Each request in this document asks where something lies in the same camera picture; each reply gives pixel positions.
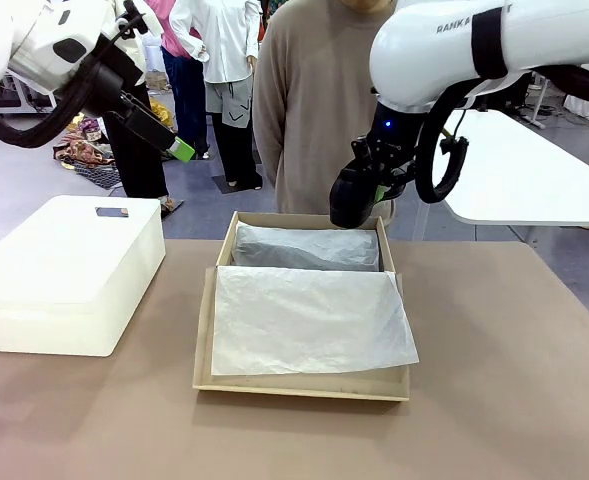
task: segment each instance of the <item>pink shirt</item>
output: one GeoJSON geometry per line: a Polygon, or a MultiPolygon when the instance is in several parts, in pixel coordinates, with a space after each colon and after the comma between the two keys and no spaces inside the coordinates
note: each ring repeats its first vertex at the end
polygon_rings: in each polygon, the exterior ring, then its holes
{"type": "MultiPolygon", "coordinates": [[[[174,3],[176,3],[176,0],[145,0],[145,2],[152,10],[154,10],[158,21],[163,27],[163,48],[174,57],[191,58],[190,54],[185,51],[181,42],[176,38],[176,34],[170,26],[170,12],[172,11],[172,7],[174,7],[174,3]]],[[[194,29],[190,30],[190,35],[201,38],[198,32],[194,29]]]]}

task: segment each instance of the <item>brown table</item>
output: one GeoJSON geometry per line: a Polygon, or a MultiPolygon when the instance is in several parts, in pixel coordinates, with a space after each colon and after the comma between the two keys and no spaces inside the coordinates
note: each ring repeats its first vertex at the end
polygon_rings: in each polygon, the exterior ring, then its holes
{"type": "Polygon", "coordinates": [[[529,247],[393,246],[398,405],[192,390],[220,243],[167,245],[112,357],[0,354],[0,480],[589,479],[589,313],[529,247]]]}

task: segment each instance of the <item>open cardboard box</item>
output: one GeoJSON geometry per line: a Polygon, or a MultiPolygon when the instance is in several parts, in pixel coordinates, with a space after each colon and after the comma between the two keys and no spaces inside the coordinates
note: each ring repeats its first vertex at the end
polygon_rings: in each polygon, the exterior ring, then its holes
{"type": "MultiPolygon", "coordinates": [[[[269,228],[336,229],[329,217],[326,216],[236,212],[232,217],[223,248],[216,262],[217,267],[232,265],[232,250],[236,241],[236,226],[239,221],[257,227],[269,228]]],[[[382,220],[370,218],[361,229],[376,230],[381,254],[381,271],[396,274],[382,220]]],[[[397,284],[399,292],[402,293],[401,279],[398,275],[397,284]]],[[[195,389],[394,402],[409,400],[410,372],[408,365],[339,374],[213,376],[211,371],[215,293],[216,269],[210,269],[205,277],[199,315],[193,380],[195,389]]]]}

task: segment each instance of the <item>blue jeans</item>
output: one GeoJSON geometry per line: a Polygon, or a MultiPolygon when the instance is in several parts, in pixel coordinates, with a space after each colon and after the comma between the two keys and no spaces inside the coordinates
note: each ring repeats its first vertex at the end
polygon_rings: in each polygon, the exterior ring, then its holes
{"type": "Polygon", "coordinates": [[[165,70],[172,84],[178,136],[196,153],[207,152],[203,64],[193,58],[174,57],[161,47],[165,70]]]}

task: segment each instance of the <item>white plastic bin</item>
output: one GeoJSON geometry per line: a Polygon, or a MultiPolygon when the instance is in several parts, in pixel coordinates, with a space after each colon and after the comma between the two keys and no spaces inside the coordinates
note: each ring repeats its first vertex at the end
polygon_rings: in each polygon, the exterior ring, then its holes
{"type": "Polygon", "coordinates": [[[0,351],[110,355],[164,257],[158,200],[51,199],[0,242],[0,351]]]}

